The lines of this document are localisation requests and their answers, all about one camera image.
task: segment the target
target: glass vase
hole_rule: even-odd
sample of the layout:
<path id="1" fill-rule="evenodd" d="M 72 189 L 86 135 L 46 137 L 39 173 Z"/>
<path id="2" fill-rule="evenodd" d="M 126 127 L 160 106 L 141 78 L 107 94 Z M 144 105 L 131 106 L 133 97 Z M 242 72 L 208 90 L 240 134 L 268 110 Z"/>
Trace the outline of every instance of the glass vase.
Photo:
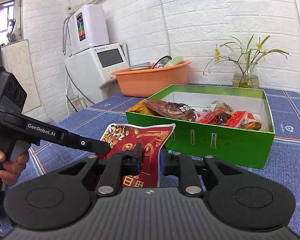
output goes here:
<path id="1" fill-rule="evenodd" d="M 251 63 L 247 68 L 246 63 L 234 63 L 235 70 L 232 85 L 238 88 L 259 89 L 257 63 Z"/>

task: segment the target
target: blue tablecloth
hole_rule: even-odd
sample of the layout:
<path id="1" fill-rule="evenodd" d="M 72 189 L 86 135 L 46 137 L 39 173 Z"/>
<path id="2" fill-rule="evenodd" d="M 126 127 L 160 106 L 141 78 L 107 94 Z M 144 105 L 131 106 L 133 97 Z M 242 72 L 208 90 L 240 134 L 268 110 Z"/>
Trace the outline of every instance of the blue tablecloth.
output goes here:
<path id="1" fill-rule="evenodd" d="M 300 94 L 272 89 L 265 91 L 274 119 L 275 139 L 264 169 L 248 170 L 277 181 L 293 192 L 297 206 L 289 227 L 300 236 Z M 140 100 L 118 94 L 82 110 L 60 125 L 82 136 L 100 139 L 110 123 L 127 123 L 125 111 Z M 244 138 L 242 140 L 242 145 L 249 145 Z M 32 146 L 31 152 L 30 161 L 18 183 L 90 155 L 44 141 L 40 147 Z M 161 187 L 176 185 L 175 177 L 161 177 Z"/>

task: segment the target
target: black circular disc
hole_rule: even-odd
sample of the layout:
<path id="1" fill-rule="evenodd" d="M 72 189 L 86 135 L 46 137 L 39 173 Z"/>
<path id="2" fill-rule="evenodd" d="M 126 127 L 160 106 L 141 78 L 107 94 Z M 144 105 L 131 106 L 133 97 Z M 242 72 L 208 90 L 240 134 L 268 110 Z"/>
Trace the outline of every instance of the black circular disc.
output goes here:
<path id="1" fill-rule="evenodd" d="M 258 231 L 286 226 L 296 204 L 286 187 L 254 174 L 224 176 L 207 203 L 224 223 Z"/>
<path id="2" fill-rule="evenodd" d="M 91 205 L 89 192 L 75 176 L 45 175 L 8 192 L 4 208 L 21 228 L 42 231 L 68 226 Z"/>

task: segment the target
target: human hand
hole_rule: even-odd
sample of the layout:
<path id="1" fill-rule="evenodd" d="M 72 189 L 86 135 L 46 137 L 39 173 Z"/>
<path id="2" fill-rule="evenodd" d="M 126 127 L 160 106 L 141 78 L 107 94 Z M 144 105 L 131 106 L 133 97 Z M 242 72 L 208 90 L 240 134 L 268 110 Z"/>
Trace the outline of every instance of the human hand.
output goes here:
<path id="1" fill-rule="evenodd" d="M 29 161 L 29 153 L 26 152 L 18 158 L 17 162 L 6 162 L 5 154 L 0 150 L 0 162 L 5 170 L 0 171 L 2 182 L 8 186 L 14 185 L 21 175 L 21 172 L 26 168 L 26 163 Z"/>

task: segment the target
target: cardboard box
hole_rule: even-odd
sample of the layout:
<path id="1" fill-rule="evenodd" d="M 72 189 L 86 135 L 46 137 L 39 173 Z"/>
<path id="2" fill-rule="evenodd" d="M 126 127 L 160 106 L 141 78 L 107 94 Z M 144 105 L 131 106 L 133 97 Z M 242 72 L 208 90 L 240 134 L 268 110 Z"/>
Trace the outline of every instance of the cardboard box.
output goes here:
<path id="1" fill-rule="evenodd" d="M 148 99 L 184 103 L 197 111 L 215 100 L 235 111 L 249 111 L 261 118 L 260 131 L 201 124 L 165 117 L 126 112 L 129 124 L 150 126 L 175 123 L 166 142 L 170 150 L 204 157 L 213 155 L 229 163 L 263 168 L 274 140 L 274 124 L 263 90 L 195 85 L 171 85 Z"/>

